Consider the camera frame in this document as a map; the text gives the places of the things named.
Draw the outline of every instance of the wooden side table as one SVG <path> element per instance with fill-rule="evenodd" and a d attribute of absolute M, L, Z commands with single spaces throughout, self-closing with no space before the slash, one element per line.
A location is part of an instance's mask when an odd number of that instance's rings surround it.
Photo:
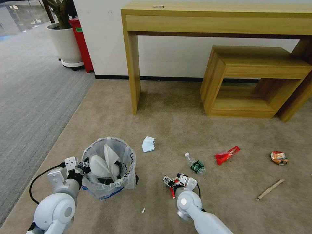
<path fill-rule="evenodd" d="M 312 66 L 280 47 L 214 46 L 200 94 L 207 115 L 273 117 Z M 224 77 L 261 78 L 256 87 Z"/>
<path fill-rule="evenodd" d="M 121 17 L 134 115 L 141 93 L 138 35 L 300 39 L 293 54 L 312 64 L 311 3 L 133 1 L 121 9 Z M 280 111 L 282 119 L 312 94 L 312 73 L 302 84 L 295 102 L 287 101 Z"/>

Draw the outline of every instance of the trash can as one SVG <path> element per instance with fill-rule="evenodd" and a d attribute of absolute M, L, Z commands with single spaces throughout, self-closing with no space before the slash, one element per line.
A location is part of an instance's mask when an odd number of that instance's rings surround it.
<path fill-rule="evenodd" d="M 78 17 L 71 19 L 69 21 L 69 23 L 71 24 L 72 29 L 74 31 L 76 41 L 77 41 L 77 44 L 78 44 L 78 47 L 80 50 L 80 54 L 82 57 L 82 61 L 84 62 L 84 65 L 85 65 L 84 66 L 85 70 L 87 71 L 87 73 L 89 73 L 89 72 L 93 71 L 93 65 L 91 62 L 91 58 L 89 55 L 87 44 L 85 43 L 85 39 L 84 39 L 85 37 L 84 37 L 84 34 L 82 32 Z"/>
<path fill-rule="evenodd" d="M 94 155 L 98 155 L 104 159 L 104 145 L 106 144 L 119 156 L 119 162 L 121 163 L 119 173 L 120 179 L 110 184 L 104 184 L 92 172 L 87 173 L 82 179 L 82 189 L 87 190 L 99 200 L 107 199 L 119 193 L 124 188 L 134 189 L 138 181 L 138 176 L 135 173 L 136 154 L 131 147 L 121 139 L 114 137 L 98 139 L 85 149 L 81 161 L 89 161 Z"/>

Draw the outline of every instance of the wooden console table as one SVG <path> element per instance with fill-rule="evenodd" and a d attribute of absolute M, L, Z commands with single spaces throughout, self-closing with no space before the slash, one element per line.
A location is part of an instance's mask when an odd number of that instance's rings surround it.
<path fill-rule="evenodd" d="M 134 115 L 141 93 L 138 35 L 300 39 L 293 54 L 312 64 L 310 3 L 137 1 L 121 16 Z M 283 105 L 281 119 L 287 121 L 311 95 L 312 73 Z"/>

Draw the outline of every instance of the black baseboard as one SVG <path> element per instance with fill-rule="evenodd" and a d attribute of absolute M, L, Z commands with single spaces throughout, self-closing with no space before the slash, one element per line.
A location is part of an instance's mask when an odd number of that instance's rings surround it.
<path fill-rule="evenodd" d="M 109 80 L 128 80 L 128 76 L 121 75 L 95 75 L 96 79 L 109 79 Z M 150 81 L 192 81 L 202 82 L 203 78 L 192 78 L 192 77 L 165 77 L 165 76 L 141 76 L 141 80 Z M 258 83 L 259 80 L 255 79 L 223 79 L 226 83 Z"/>

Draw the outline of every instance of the red trash bin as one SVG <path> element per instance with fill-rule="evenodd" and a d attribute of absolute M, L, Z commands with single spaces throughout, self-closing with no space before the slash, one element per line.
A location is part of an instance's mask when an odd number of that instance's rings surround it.
<path fill-rule="evenodd" d="M 82 61 L 84 62 L 85 65 L 84 66 L 85 70 L 87 71 L 87 73 L 89 73 L 90 71 L 93 71 L 93 66 L 78 17 L 71 19 L 69 23 L 72 25 L 72 29 L 74 31 L 77 44 L 81 53 Z"/>

